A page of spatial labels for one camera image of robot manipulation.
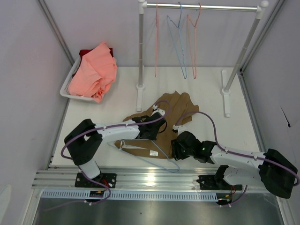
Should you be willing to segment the tan pleated skirt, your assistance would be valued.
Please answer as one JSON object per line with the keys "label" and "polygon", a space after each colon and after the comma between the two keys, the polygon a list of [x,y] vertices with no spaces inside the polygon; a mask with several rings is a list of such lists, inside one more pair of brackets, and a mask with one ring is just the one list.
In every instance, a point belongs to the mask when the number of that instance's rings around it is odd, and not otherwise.
{"label": "tan pleated skirt", "polygon": [[168,106],[171,107],[170,112],[165,119],[167,125],[160,128],[160,134],[157,135],[156,140],[127,140],[116,141],[114,146],[122,148],[125,152],[134,156],[145,158],[166,159],[172,158],[171,140],[176,139],[177,134],[173,132],[173,125],[184,125],[192,121],[192,114],[185,115],[188,112],[199,111],[199,106],[192,103],[190,95],[186,92],[165,93],[158,99],[158,107],[167,111]]}

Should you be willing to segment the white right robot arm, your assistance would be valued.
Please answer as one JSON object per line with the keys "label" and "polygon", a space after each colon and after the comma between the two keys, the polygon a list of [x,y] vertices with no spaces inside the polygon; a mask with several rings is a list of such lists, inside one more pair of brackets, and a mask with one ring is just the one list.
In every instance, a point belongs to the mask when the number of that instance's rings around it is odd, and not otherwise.
{"label": "white right robot arm", "polygon": [[214,175],[199,176],[202,190],[242,190],[243,186],[266,188],[271,194],[289,199],[295,183],[297,168],[280,152],[246,154],[241,150],[224,151],[212,141],[199,141],[184,131],[171,141],[172,157],[184,160],[193,157],[200,163],[218,167]]}

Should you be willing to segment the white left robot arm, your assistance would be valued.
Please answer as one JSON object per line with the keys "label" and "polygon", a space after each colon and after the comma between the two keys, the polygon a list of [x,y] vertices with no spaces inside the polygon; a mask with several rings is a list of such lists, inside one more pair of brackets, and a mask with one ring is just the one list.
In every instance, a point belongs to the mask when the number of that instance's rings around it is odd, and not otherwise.
{"label": "white left robot arm", "polygon": [[118,140],[156,140],[166,130],[164,113],[155,111],[151,116],[134,117],[122,123],[97,125],[91,119],[83,120],[64,139],[70,159],[86,175],[90,187],[101,184],[101,171],[94,159],[100,146]]}

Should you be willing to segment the salmon pink garment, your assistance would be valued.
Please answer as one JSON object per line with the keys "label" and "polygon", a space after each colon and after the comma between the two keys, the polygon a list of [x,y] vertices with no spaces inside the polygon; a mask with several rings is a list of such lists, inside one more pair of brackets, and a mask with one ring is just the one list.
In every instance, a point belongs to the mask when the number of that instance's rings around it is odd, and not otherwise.
{"label": "salmon pink garment", "polygon": [[117,77],[117,63],[109,47],[101,42],[93,51],[84,55],[68,91],[73,96],[92,98],[101,103]]}

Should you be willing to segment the white perforated laundry basket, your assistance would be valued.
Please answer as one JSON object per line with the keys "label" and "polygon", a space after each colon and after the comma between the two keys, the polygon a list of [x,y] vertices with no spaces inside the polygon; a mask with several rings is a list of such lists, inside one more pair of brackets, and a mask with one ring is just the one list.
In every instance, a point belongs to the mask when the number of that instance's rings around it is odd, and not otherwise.
{"label": "white perforated laundry basket", "polygon": [[68,73],[68,75],[67,75],[67,77],[66,77],[66,79],[65,79],[65,81],[64,81],[64,83],[61,87],[61,89],[60,89],[60,95],[62,97],[66,97],[66,98],[69,98],[69,99],[74,99],[74,100],[83,101],[83,102],[91,102],[91,103],[95,104],[96,102],[90,97],[73,96],[68,91],[68,87],[69,87],[69,85],[70,85],[70,83],[73,79],[73,74],[78,70],[80,61],[81,61],[80,57],[78,57],[75,60],[73,66],[71,67],[71,69],[70,69],[70,71],[69,71],[69,73]]}

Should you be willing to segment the dark red garment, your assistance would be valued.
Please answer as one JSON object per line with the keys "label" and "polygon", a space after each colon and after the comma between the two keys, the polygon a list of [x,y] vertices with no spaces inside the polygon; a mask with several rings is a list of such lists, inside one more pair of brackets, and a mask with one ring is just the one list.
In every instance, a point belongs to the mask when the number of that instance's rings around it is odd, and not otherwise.
{"label": "dark red garment", "polygon": [[[113,55],[113,48],[112,47],[109,47],[109,50],[110,50],[110,55],[111,57],[114,57]],[[79,51],[79,56],[80,56],[80,63],[79,63],[79,66],[81,65],[81,62],[82,62],[82,59],[83,59],[83,56],[88,54],[89,52],[93,51],[93,49],[81,49]],[[72,77],[74,77],[77,73],[78,69],[72,74]]]}

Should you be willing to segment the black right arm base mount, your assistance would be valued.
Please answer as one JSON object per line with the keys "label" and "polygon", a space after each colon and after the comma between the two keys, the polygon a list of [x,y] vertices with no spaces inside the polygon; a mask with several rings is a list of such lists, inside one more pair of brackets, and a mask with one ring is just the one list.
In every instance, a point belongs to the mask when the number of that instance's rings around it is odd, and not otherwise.
{"label": "black right arm base mount", "polygon": [[228,168],[228,165],[221,165],[214,175],[199,175],[196,182],[199,183],[200,189],[230,191],[234,187],[234,190],[241,191],[242,185],[233,186],[224,180],[224,174]]}

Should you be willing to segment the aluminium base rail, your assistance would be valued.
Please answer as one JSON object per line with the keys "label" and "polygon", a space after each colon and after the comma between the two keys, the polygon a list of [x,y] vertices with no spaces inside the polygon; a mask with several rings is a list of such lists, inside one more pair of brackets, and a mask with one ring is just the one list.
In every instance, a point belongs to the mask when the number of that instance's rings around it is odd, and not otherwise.
{"label": "aluminium base rail", "polygon": [[[192,191],[199,189],[199,175],[213,175],[215,168],[181,169],[171,173],[157,168],[104,167],[103,173],[117,174],[115,190]],[[75,188],[75,167],[51,167],[36,172],[32,188]]]}

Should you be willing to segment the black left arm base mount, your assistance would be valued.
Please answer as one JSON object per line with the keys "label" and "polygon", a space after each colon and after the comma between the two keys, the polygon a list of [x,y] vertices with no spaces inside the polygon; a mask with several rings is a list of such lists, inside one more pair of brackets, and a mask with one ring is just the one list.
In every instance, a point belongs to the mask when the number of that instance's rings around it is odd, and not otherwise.
{"label": "black left arm base mount", "polygon": [[[94,181],[106,185],[109,188],[115,188],[117,181],[116,173],[102,173],[99,176],[93,178]],[[75,179],[76,188],[103,188],[103,186],[96,184],[95,182],[89,181],[80,172],[77,174]]]}

